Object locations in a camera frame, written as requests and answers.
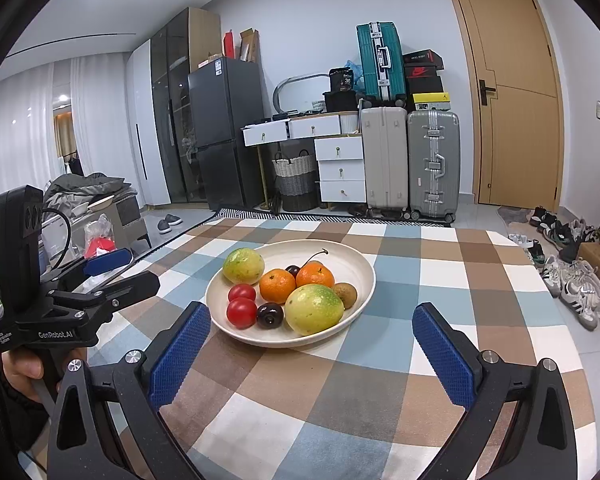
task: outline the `dark cherry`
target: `dark cherry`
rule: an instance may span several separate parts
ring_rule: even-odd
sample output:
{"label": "dark cherry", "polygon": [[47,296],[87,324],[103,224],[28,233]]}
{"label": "dark cherry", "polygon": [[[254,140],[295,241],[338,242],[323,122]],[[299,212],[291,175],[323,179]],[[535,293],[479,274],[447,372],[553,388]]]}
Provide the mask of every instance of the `dark cherry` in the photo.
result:
{"label": "dark cherry", "polygon": [[278,328],[285,319],[282,307],[277,303],[265,303],[258,307],[256,321],[261,328]]}
{"label": "dark cherry", "polygon": [[298,272],[300,272],[300,267],[298,267],[297,265],[289,265],[285,270],[286,272],[289,272],[293,277],[296,277],[298,275]]}

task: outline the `white ceiling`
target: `white ceiling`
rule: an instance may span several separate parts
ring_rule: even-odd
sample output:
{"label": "white ceiling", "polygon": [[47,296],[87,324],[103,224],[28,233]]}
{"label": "white ceiling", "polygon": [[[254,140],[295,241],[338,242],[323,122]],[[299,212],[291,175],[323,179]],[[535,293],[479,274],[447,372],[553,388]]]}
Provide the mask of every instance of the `white ceiling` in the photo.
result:
{"label": "white ceiling", "polygon": [[[201,7],[209,1],[51,0],[18,38],[10,56],[2,63],[0,80],[51,61],[133,50],[185,7]],[[68,40],[89,34],[120,36]],[[37,46],[57,40],[66,41]]]}

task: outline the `black box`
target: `black box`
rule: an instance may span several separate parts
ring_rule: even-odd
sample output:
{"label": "black box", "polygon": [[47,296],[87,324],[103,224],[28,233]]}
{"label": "black box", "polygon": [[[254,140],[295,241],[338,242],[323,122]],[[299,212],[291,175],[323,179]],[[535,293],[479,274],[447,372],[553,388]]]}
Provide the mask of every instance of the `black box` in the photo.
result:
{"label": "black box", "polygon": [[405,77],[435,77],[438,75],[436,66],[430,65],[405,65]]}
{"label": "black box", "polygon": [[350,68],[332,68],[329,70],[332,92],[349,91],[353,88],[353,70]]}
{"label": "black box", "polygon": [[444,92],[440,76],[433,77],[408,77],[406,78],[410,94],[429,94]]}
{"label": "black box", "polygon": [[324,95],[324,103],[328,112],[355,112],[358,110],[355,90],[325,92],[322,95]]}
{"label": "black box", "polygon": [[438,70],[444,70],[445,64],[442,62],[442,58],[433,52],[433,50],[419,50],[417,52],[410,52],[404,54],[402,60],[405,64],[419,64],[423,65],[426,63],[433,63]]}

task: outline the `kiwi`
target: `kiwi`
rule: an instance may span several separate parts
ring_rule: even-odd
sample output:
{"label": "kiwi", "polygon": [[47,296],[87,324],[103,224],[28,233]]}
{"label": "kiwi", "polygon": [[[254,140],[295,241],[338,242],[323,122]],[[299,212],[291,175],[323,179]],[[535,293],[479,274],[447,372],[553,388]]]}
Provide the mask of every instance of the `kiwi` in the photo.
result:
{"label": "kiwi", "polygon": [[342,300],[344,308],[351,308],[356,303],[358,292],[350,283],[336,283],[331,289]]}

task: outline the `teal suitcase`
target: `teal suitcase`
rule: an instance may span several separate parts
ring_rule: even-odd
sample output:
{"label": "teal suitcase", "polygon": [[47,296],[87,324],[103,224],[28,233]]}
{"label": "teal suitcase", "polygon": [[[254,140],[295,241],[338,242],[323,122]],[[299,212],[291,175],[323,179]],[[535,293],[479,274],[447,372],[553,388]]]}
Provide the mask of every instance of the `teal suitcase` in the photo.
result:
{"label": "teal suitcase", "polygon": [[393,22],[359,25],[358,44],[366,95],[379,101],[404,106],[407,90],[404,82],[402,47]]}

